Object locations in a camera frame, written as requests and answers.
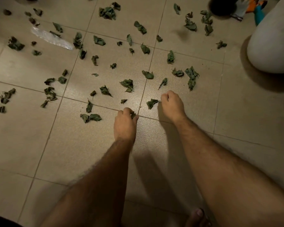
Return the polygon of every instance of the plastic bag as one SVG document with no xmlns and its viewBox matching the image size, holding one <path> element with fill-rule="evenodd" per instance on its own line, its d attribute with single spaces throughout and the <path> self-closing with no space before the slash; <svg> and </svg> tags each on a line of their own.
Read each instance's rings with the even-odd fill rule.
<svg viewBox="0 0 284 227">
<path fill-rule="evenodd" d="M 74 45 L 72 43 L 67 42 L 66 40 L 63 40 L 45 30 L 38 29 L 36 27 L 32 27 L 30 30 L 33 34 L 35 34 L 37 37 L 42 38 L 43 40 L 58 45 L 60 47 L 73 50 Z"/>
</svg>

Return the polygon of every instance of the floor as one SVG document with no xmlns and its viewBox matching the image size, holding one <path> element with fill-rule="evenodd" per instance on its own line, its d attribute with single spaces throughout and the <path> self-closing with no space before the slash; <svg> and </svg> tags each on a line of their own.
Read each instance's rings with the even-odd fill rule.
<svg viewBox="0 0 284 227">
<path fill-rule="evenodd" d="M 121 5 L 116 20 L 98 15 L 99 7 L 112 2 Z M 25 227 L 39 226 L 68 185 L 84 174 L 114 141 L 113 124 L 117 110 L 130 107 L 140 115 L 136 144 L 130 156 L 125 226 L 182 226 L 194 207 L 210 214 L 193 181 L 175 127 L 162 114 L 160 103 L 148 110 L 146 102 L 159 99 L 167 90 L 177 92 L 189 118 L 211 137 L 242 158 L 258 166 L 284 188 L 284 79 L 261 73 L 248 63 L 245 48 L 255 30 L 253 14 L 242 22 L 213 17 L 214 31 L 205 36 L 199 12 L 209 0 L 0 0 L 0 93 L 16 88 L 0 113 L 0 215 Z M 268 13 L 278 0 L 268 0 Z M 181 15 L 173 4 L 181 7 Z M 43 10 L 39 29 L 53 30 L 60 23 L 62 38 L 72 42 L 76 32 L 83 35 L 87 55 L 78 59 L 78 50 L 50 44 L 30 32 L 25 11 Z M 3 9 L 12 12 L 5 16 Z M 187 30 L 184 16 L 193 11 L 197 32 Z M 142 35 L 134 26 L 147 29 Z M 133 55 L 126 42 L 133 39 Z M 162 42 L 156 41 L 159 34 Z M 105 46 L 95 45 L 93 35 Z M 15 36 L 25 44 L 22 51 L 7 46 Z M 217 49 L 223 40 L 226 48 Z M 31 54 L 31 41 L 41 56 Z M 143 54 L 140 45 L 150 47 Z M 169 50 L 174 64 L 167 64 Z M 91 57 L 98 55 L 98 66 Z M 110 64 L 117 63 L 111 69 Z M 200 74 L 189 91 L 188 76 L 174 77 L 172 69 L 192 66 Z M 45 100 L 47 78 L 61 76 L 68 69 L 67 83 L 54 82 L 58 100 Z M 146 80 L 141 70 L 153 72 Z M 167 86 L 158 90 L 163 78 Z M 132 79 L 134 92 L 126 93 L 118 82 Z M 112 97 L 101 95 L 106 85 Z M 85 124 L 89 94 L 93 113 L 100 122 Z M 122 105 L 121 99 L 128 99 Z"/>
</svg>

